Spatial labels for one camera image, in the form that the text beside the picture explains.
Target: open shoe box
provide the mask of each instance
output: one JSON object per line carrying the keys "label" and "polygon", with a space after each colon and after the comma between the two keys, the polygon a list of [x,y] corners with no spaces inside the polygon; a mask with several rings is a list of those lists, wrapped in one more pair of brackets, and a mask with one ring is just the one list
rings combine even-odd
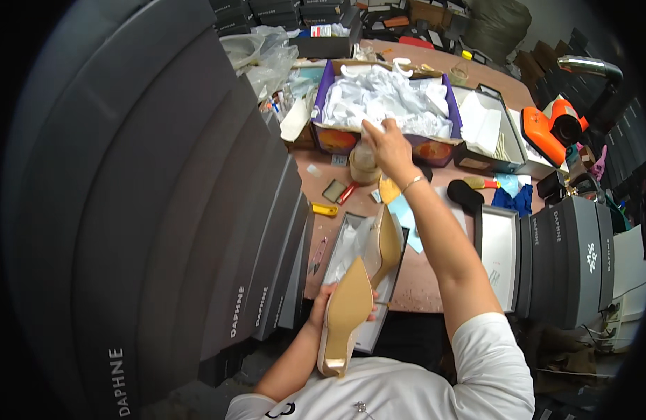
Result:
{"label": "open shoe box", "polygon": [[[314,102],[314,110],[311,113],[311,124],[314,127],[316,142],[322,151],[335,155],[348,155],[351,153],[360,140],[360,128],[329,126],[323,124],[323,109],[328,96],[328,89],[335,82],[335,76],[342,74],[341,68],[346,66],[382,66],[387,70],[392,69],[388,63],[369,63],[359,60],[328,60],[321,78],[318,95]],[[433,167],[446,166],[453,156],[453,146],[458,145],[461,139],[461,116],[458,112],[458,105],[454,97],[451,83],[447,75],[440,71],[424,71],[420,66],[402,65],[404,70],[412,70],[414,74],[410,80],[442,77],[442,84],[447,87],[445,99],[449,106],[449,119],[453,122],[453,130],[450,139],[421,136],[418,134],[404,133],[405,138],[414,146],[414,154],[418,155],[425,163]]]}
{"label": "open shoe box", "polygon": [[472,168],[489,174],[493,172],[516,173],[524,165],[524,162],[526,162],[527,156],[525,149],[519,147],[519,139],[517,138],[517,133],[512,128],[511,117],[507,112],[503,98],[496,98],[468,87],[453,87],[453,93],[459,106],[472,92],[477,93],[479,103],[483,107],[488,110],[500,110],[502,112],[500,117],[500,132],[504,135],[505,152],[510,158],[510,161],[501,161],[474,152],[467,147],[465,142],[462,142],[459,146],[456,146],[453,157],[454,164],[459,167]]}
{"label": "open shoe box", "polygon": [[[404,257],[405,247],[407,245],[407,236],[409,229],[403,228],[398,221],[395,214],[391,214],[395,228],[402,233],[398,235],[402,238],[400,255],[400,262],[392,269],[384,280],[379,284],[377,292],[379,298],[376,302],[390,302],[393,298],[393,291],[395,290],[395,281],[398,279],[400,266],[402,265],[402,258]],[[342,226],[339,229],[337,238],[335,239],[335,246],[330,255],[330,262],[326,268],[325,275],[323,276],[323,284],[332,284],[340,280],[346,270],[351,266],[352,262],[358,255],[361,257],[365,254],[365,241],[367,240],[367,233],[369,226],[374,221],[375,217],[364,217],[352,214],[349,212],[344,213]],[[379,333],[386,320],[388,308],[386,305],[377,305],[376,321],[364,322],[361,326],[361,331],[356,340],[355,348],[363,353],[372,354],[374,347],[379,339]]]}

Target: blue cloth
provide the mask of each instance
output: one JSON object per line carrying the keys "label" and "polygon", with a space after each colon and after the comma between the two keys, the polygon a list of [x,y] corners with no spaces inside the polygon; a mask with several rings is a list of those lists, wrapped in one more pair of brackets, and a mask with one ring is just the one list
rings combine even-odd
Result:
{"label": "blue cloth", "polygon": [[516,210],[519,212],[519,217],[523,217],[527,214],[532,214],[531,210],[531,200],[533,196],[533,186],[524,185],[514,198],[510,196],[502,188],[496,189],[496,193],[493,195],[493,201],[491,202],[492,206],[509,208],[510,210]]}

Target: shoe heel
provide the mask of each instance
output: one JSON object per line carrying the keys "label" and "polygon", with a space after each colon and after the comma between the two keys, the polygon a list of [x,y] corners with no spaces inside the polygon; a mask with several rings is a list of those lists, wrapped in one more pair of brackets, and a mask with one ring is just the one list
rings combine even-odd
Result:
{"label": "shoe heel", "polygon": [[381,281],[389,271],[400,262],[400,238],[395,229],[395,223],[391,217],[388,206],[384,206],[384,214],[381,217],[381,228],[379,232],[379,253],[381,254],[381,267],[370,280],[373,290],[377,290]]}
{"label": "shoe heel", "polygon": [[322,374],[344,376],[349,351],[353,351],[353,345],[349,345],[351,334],[367,320],[373,305],[367,272],[363,260],[357,257],[330,297],[326,312],[327,337]]}

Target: brush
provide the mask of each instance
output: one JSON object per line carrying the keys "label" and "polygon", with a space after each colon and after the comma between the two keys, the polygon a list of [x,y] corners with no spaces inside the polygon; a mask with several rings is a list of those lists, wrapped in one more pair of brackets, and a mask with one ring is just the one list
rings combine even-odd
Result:
{"label": "brush", "polygon": [[485,180],[482,177],[464,177],[463,180],[472,189],[482,189],[482,188],[499,189],[500,188],[500,182]]}

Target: woman's hand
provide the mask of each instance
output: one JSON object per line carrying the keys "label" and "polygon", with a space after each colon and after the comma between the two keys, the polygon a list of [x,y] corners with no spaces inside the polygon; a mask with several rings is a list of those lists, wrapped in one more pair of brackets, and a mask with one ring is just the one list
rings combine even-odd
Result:
{"label": "woman's hand", "polygon": [[[333,284],[322,284],[321,288],[318,291],[318,296],[314,299],[314,307],[311,308],[311,314],[307,320],[307,324],[312,326],[316,331],[323,331],[323,318],[325,317],[325,310],[328,306],[328,299],[330,295],[337,289],[337,283]],[[372,298],[376,299],[379,297],[379,294],[372,290]],[[377,310],[377,306],[372,306],[372,312]],[[373,314],[370,314],[367,317],[368,321],[374,321],[377,317]]]}
{"label": "woman's hand", "polygon": [[412,163],[412,145],[404,138],[393,118],[385,119],[381,125],[386,133],[363,120],[363,128],[369,133],[368,143],[374,151],[377,165],[400,189],[404,189],[415,177],[422,175]]}

